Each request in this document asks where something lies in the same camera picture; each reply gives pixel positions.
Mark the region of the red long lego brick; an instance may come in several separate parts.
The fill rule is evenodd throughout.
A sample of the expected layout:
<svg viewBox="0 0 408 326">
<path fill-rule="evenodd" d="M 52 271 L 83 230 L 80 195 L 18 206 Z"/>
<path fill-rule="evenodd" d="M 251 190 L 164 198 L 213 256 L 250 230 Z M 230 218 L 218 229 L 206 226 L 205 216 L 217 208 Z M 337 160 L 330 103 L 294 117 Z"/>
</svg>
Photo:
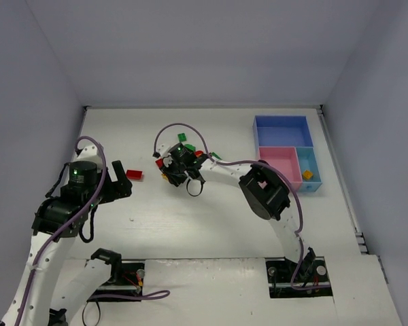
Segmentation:
<svg viewBox="0 0 408 326">
<path fill-rule="evenodd" d="M 143 180 L 143 171 L 141 170 L 127 170 L 126 177 L 129 180 L 133 181 L 142 181 Z"/>
</svg>

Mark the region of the green rounded lego piece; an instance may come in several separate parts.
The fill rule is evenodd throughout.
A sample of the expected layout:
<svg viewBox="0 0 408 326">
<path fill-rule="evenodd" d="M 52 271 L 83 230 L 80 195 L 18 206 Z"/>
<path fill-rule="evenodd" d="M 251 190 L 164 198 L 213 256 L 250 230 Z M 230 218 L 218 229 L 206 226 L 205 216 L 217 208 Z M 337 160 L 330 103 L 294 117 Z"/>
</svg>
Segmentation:
<svg viewBox="0 0 408 326">
<path fill-rule="evenodd" d="M 185 144 L 184 147 L 186 147 L 186 148 L 189 149 L 190 151 L 193 151 L 193 152 L 196 151 L 196 147 L 195 147 L 194 145 Z"/>
</svg>

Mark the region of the small red lego brick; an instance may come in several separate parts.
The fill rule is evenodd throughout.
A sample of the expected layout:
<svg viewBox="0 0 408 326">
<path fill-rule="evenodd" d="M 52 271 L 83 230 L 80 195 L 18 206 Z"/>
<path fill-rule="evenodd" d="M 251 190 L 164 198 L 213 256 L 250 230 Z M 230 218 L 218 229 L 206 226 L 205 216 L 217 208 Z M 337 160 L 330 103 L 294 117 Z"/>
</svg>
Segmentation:
<svg viewBox="0 0 408 326">
<path fill-rule="evenodd" d="M 161 168 L 163 166 L 163 160 L 162 159 L 158 159 L 155 162 L 156 162 L 157 167 Z"/>
</svg>

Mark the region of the long green lego brick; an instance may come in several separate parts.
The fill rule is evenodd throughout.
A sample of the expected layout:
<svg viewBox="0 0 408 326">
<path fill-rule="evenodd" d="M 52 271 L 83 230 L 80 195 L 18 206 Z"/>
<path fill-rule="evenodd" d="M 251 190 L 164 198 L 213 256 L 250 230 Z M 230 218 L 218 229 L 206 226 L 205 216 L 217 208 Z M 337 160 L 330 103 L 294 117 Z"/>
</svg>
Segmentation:
<svg viewBox="0 0 408 326">
<path fill-rule="evenodd" d="M 211 156 L 214 157 L 214 158 L 216 158 L 216 159 L 218 159 L 218 160 L 221 160 L 221 159 L 222 159 L 222 158 L 221 158 L 217 153 L 215 153 L 215 152 L 211 152 Z"/>
</svg>

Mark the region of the small yellow lego brick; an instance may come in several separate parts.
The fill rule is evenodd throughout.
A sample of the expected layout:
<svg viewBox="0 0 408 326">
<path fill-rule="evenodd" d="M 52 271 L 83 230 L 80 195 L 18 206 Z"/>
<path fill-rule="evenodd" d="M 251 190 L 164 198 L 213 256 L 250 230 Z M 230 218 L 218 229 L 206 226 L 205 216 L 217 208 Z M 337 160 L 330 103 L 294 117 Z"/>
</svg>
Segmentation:
<svg viewBox="0 0 408 326">
<path fill-rule="evenodd" d="M 305 180 L 310 180 L 310 179 L 313 178 L 313 173 L 312 173 L 310 170 L 305 170 L 305 171 L 302 173 L 302 177 L 303 177 Z"/>
</svg>

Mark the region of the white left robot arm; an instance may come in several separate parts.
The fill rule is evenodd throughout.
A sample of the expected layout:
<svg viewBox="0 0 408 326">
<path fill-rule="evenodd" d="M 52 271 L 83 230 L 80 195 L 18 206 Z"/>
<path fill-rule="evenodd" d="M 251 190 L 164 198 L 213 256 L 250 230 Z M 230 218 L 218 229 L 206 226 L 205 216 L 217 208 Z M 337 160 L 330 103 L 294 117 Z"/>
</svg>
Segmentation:
<svg viewBox="0 0 408 326">
<path fill-rule="evenodd" d="M 131 195 L 122 163 L 113 161 L 116 181 L 89 160 L 69 165 L 61 194 L 45 200 L 35 214 L 31 248 L 17 292 L 0 325 L 68 325 L 103 283 L 122 274 L 121 254 L 97 249 L 72 281 L 54 291 L 67 253 L 99 205 Z"/>
</svg>

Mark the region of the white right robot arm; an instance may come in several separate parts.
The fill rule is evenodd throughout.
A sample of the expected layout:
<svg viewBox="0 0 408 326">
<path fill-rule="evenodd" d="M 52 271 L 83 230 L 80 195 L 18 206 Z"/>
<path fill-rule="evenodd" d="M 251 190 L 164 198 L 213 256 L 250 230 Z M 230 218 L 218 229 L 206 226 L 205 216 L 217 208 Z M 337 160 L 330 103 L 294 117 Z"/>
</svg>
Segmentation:
<svg viewBox="0 0 408 326">
<path fill-rule="evenodd" d="M 290 182 L 263 161 L 225 162 L 204 153 L 166 153 L 156 159 L 156 165 L 170 182 L 178 187 L 198 181 L 230 185 L 241 190 L 252 212 L 268 221 L 280 241 L 287 264 L 292 266 L 290 286 L 306 290 L 312 277 L 316 254 L 302 237 L 304 216 L 301 202 Z"/>
</svg>

